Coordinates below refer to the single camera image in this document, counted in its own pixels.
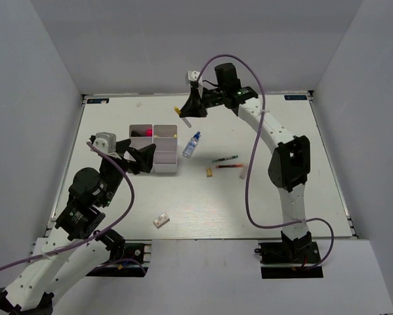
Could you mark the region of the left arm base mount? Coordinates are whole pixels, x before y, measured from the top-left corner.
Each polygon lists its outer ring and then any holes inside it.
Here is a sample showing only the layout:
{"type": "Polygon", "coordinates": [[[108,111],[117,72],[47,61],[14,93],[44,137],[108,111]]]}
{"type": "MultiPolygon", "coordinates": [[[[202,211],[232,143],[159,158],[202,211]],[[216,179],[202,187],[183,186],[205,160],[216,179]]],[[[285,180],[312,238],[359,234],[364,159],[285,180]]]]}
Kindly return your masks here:
{"type": "Polygon", "coordinates": [[[111,255],[87,277],[143,278],[150,266],[151,253],[150,242],[127,241],[120,252],[111,255]]]}

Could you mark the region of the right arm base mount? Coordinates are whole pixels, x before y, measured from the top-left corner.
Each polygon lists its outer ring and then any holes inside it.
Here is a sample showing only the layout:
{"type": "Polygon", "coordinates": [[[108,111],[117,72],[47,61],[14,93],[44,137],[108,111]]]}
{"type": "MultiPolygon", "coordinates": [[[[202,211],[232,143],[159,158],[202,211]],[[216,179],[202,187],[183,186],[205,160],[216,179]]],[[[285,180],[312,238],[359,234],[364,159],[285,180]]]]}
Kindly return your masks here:
{"type": "Polygon", "coordinates": [[[323,278],[320,252],[316,242],[290,257],[282,242],[259,243],[254,253],[260,257],[261,276],[264,280],[323,278]]]}

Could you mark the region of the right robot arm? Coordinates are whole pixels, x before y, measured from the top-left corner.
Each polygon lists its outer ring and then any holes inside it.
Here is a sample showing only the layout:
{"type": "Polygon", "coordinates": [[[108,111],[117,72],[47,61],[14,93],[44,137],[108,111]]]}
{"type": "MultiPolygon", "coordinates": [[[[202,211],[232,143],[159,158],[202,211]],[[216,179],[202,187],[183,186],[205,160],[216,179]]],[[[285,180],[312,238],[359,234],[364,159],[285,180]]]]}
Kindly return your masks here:
{"type": "Polygon", "coordinates": [[[225,106],[246,122],[272,154],[268,176],[278,189],[283,222],[280,255],[296,262],[305,256],[312,236],[306,223],[304,191],[310,172],[310,141],[288,131],[266,110],[266,99],[251,87],[244,87],[232,63],[215,66],[217,82],[213,89],[202,84],[202,74],[189,71],[186,82],[190,95],[180,109],[179,116],[206,117],[207,110],[225,106]]]}

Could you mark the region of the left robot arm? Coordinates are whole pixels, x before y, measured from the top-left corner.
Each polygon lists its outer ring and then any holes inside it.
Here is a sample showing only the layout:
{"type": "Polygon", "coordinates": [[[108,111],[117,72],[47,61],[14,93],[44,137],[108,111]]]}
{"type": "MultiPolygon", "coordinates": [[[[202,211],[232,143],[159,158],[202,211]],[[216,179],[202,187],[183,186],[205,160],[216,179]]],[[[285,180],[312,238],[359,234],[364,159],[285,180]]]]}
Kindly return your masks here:
{"type": "Polygon", "coordinates": [[[113,264],[142,264],[130,254],[125,239],[111,226],[98,231],[105,214],[101,207],[111,203],[121,181],[130,184],[128,174],[149,173],[155,144],[139,150],[129,139],[112,149],[88,146],[101,158],[100,169],[79,170],[69,187],[68,202],[58,216],[41,253],[28,259],[24,271],[0,288],[0,310],[7,314],[52,314],[61,298],[96,267],[113,264]]]}

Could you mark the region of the pink cap black highlighter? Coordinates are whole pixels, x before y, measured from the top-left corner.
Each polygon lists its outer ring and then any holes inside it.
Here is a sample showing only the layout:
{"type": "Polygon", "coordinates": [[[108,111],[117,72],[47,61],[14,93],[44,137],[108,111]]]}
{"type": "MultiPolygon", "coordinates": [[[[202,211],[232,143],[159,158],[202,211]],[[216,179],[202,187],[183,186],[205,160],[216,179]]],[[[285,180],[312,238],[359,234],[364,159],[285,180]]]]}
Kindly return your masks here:
{"type": "Polygon", "coordinates": [[[132,137],[152,137],[153,131],[151,129],[146,129],[144,131],[131,131],[132,137]]]}

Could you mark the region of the white correction tape dispenser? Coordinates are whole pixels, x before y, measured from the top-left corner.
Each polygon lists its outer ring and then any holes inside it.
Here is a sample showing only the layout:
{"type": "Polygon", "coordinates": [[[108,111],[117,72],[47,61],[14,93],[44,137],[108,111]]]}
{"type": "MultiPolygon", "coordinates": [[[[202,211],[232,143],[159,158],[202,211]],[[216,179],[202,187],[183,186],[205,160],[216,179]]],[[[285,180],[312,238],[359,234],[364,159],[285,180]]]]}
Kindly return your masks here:
{"type": "Polygon", "coordinates": [[[154,225],[156,228],[161,228],[162,226],[167,224],[169,221],[170,221],[170,217],[168,216],[168,214],[163,213],[154,219],[154,225]]]}

